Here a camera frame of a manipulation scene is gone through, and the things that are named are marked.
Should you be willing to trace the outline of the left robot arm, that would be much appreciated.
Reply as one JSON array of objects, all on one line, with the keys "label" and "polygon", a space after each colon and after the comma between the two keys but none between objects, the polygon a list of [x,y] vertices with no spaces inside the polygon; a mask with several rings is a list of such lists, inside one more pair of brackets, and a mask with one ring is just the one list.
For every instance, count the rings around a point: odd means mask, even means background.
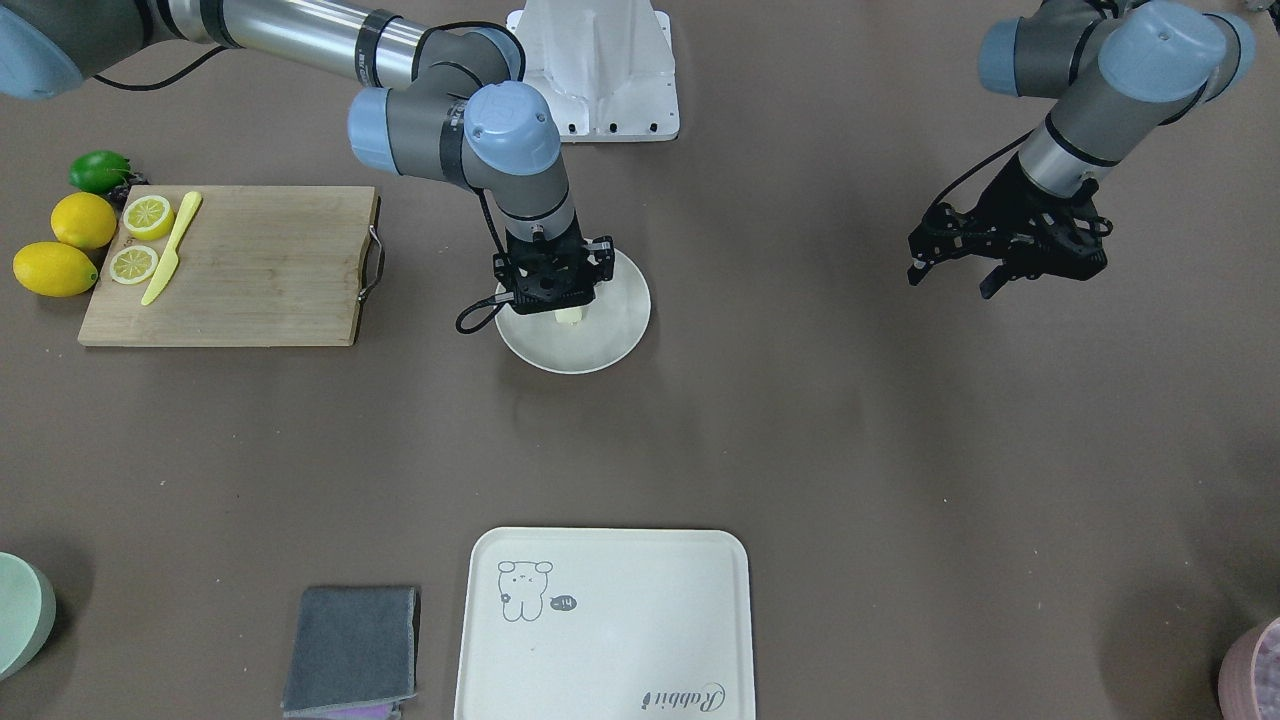
[{"label": "left robot arm", "polygon": [[998,151],[1004,167],[973,209],[934,199],[908,240],[908,281],[920,284],[965,256],[996,260],[980,282],[984,299],[1018,279],[1097,275],[1114,228],[1094,206],[1101,181],[1153,129],[1239,82],[1254,56],[1240,17],[1175,1],[1043,1],[992,26],[982,85],[1053,106]]}]

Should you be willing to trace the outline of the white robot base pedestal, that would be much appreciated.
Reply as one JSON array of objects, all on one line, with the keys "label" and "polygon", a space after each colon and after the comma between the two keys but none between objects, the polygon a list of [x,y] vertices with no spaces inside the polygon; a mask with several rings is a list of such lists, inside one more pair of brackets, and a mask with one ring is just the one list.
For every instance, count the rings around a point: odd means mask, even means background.
[{"label": "white robot base pedestal", "polygon": [[678,137],[672,23],[649,1],[526,1],[506,24],[564,143]]}]

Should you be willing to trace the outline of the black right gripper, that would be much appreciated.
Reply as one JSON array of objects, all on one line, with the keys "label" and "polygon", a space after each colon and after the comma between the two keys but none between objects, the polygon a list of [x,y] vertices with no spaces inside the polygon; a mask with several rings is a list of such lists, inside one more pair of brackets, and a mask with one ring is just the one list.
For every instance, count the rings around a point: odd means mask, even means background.
[{"label": "black right gripper", "polygon": [[596,287],[613,279],[614,243],[608,234],[585,240],[571,225],[554,238],[536,232],[531,241],[513,234],[507,240],[507,250],[493,256],[493,272],[499,296],[518,315],[586,306]]}]

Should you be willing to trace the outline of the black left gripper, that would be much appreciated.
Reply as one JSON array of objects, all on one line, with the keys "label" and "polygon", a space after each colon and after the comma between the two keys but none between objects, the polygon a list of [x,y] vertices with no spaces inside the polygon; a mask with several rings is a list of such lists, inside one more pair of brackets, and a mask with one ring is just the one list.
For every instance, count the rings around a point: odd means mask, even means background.
[{"label": "black left gripper", "polygon": [[998,261],[979,283],[991,300],[1006,283],[1059,275],[1088,281],[1107,266],[1103,240],[1114,225],[1093,204],[1100,188],[1087,179],[1071,197],[1044,192],[1009,160],[970,211],[959,211],[945,197],[979,169],[1001,158],[995,152],[942,190],[908,237],[909,281],[923,281],[936,265],[977,255]]}]

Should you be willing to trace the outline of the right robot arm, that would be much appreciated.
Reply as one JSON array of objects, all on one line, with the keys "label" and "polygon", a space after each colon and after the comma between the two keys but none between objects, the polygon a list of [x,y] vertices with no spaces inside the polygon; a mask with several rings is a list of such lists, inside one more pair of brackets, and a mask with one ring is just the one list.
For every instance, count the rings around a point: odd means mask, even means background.
[{"label": "right robot arm", "polygon": [[429,27],[349,1],[5,1],[3,92],[54,97],[166,41],[358,83],[347,133],[362,164],[485,204],[500,284],[490,305],[518,315],[582,307],[613,279],[613,243],[581,232],[552,109],[526,83],[526,54],[506,27]]}]

